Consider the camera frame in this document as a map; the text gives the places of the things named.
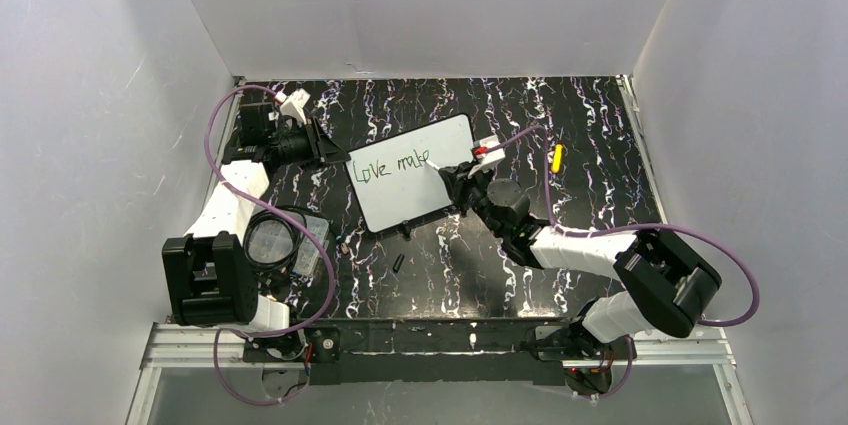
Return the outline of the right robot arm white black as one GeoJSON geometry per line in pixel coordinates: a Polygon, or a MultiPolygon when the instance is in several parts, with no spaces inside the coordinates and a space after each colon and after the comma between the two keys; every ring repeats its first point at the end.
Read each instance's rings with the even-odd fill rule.
{"type": "Polygon", "coordinates": [[[623,286],[587,303],[569,325],[527,341],[524,349],[538,359],[604,355],[617,340],[652,329],[686,338],[722,285],[719,273],[673,231],[561,231],[531,213],[515,181],[470,162],[437,173],[453,205],[462,214],[473,211],[513,263],[588,272],[623,286]]]}

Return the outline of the black marker cap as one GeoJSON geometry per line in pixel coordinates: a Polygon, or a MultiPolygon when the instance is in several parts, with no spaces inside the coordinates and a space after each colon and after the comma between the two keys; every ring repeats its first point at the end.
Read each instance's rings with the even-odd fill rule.
{"type": "Polygon", "coordinates": [[[402,265],[403,265],[404,261],[405,261],[405,255],[404,255],[404,254],[399,254],[399,255],[396,257],[396,259],[395,259],[395,261],[394,261],[394,263],[393,263],[393,265],[392,265],[392,271],[393,271],[395,274],[397,274],[397,273],[399,272],[399,270],[400,270],[400,268],[402,267],[402,265]]]}

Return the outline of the small whiteboard black frame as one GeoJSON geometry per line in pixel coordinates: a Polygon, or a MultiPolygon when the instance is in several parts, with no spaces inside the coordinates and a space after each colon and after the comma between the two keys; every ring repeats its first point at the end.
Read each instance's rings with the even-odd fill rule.
{"type": "Polygon", "coordinates": [[[451,205],[438,172],[472,158],[470,117],[435,121],[349,152],[345,163],[366,229],[379,233],[451,205]]]}

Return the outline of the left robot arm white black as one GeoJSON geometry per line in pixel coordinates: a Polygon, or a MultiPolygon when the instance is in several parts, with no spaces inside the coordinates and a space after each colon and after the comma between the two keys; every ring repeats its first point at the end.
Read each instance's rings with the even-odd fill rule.
{"type": "Polygon", "coordinates": [[[289,307],[271,294],[328,257],[329,222],[261,197],[284,165],[329,165],[347,157],[305,113],[308,98],[297,90],[241,107],[237,132],[213,165],[218,182],[211,197],[194,224],[162,248],[177,324],[260,336],[291,329],[289,307]]]}

